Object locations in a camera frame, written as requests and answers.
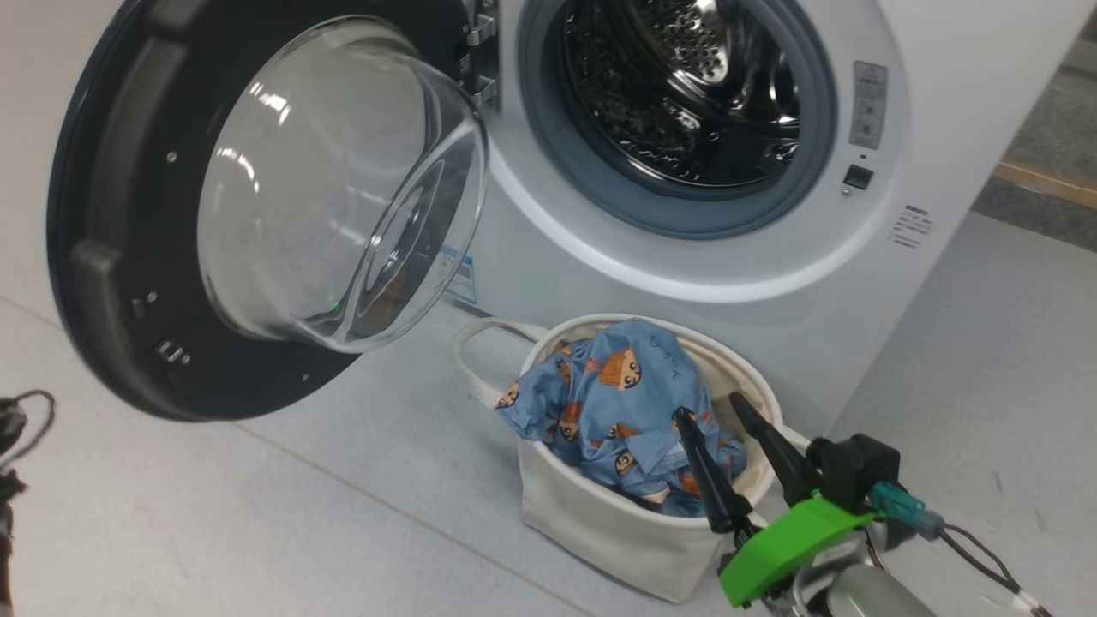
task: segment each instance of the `washing machine door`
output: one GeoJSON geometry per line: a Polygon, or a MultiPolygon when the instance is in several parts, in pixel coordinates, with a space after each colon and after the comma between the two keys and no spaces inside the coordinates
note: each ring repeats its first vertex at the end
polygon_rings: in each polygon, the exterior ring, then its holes
{"type": "Polygon", "coordinates": [[[72,99],[47,244],[94,373],[166,418],[284,407],[410,329],[472,239],[463,0],[134,0],[72,99]]]}

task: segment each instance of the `white fabric basket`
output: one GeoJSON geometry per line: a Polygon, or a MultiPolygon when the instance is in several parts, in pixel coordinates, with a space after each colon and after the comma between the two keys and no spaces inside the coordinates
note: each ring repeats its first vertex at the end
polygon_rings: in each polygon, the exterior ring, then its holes
{"type": "MultiPolygon", "coordinates": [[[[462,357],[465,344],[476,335],[504,328],[533,341],[535,345],[519,373],[524,374],[552,356],[561,343],[591,338],[599,330],[633,317],[589,315],[561,324],[551,332],[502,319],[480,319],[457,334],[453,355],[476,397],[494,408],[502,390],[476,375],[462,357]]],[[[761,447],[743,430],[728,395],[743,392],[793,445],[806,448],[807,440],[784,427],[773,391],[738,354],[689,328],[642,318],[674,333],[704,371],[720,426],[737,435],[746,449],[747,469],[735,480],[735,490],[756,504],[773,483],[773,470],[761,447]]],[[[703,576],[714,575],[714,560],[731,548],[731,539],[713,534],[708,519],[664,516],[643,509],[587,480],[542,442],[518,439],[518,460],[522,476],[522,521],[579,559],[649,594],[674,603],[685,602],[703,576]]],[[[755,523],[766,525],[757,516],[755,523]]]]}

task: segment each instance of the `green plastic part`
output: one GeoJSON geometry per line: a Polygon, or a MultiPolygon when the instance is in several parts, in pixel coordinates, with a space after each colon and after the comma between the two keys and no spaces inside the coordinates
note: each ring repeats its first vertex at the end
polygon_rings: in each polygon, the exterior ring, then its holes
{"type": "Polygon", "coordinates": [[[822,497],[801,502],[735,553],[720,573],[720,585],[738,608],[879,517],[850,514],[822,497]]]}

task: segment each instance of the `white front panel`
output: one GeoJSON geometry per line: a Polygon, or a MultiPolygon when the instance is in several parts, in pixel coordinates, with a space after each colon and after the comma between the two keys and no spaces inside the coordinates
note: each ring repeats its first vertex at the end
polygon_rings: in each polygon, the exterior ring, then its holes
{"type": "Polygon", "coordinates": [[[789,216],[713,242],[621,223],[545,157],[519,104],[522,4],[500,7],[504,111],[471,254],[477,306],[542,325],[604,311],[681,323],[758,366],[789,423],[813,435],[845,407],[1094,1],[804,2],[838,87],[830,167],[789,216]],[[858,60],[890,72],[879,152],[848,145],[858,60]],[[850,164],[877,176],[847,198],[850,164]]]}

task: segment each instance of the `blue patterned fabric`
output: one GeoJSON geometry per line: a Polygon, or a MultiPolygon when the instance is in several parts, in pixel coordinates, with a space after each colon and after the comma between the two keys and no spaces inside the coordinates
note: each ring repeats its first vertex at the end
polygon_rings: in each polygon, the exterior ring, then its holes
{"type": "Polygon", "coordinates": [[[674,413],[693,410],[728,480],[743,446],[712,415],[704,373],[669,332],[632,319],[561,347],[496,405],[522,438],[540,440],[590,480],[671,516],[704,516],[674,413]]]}

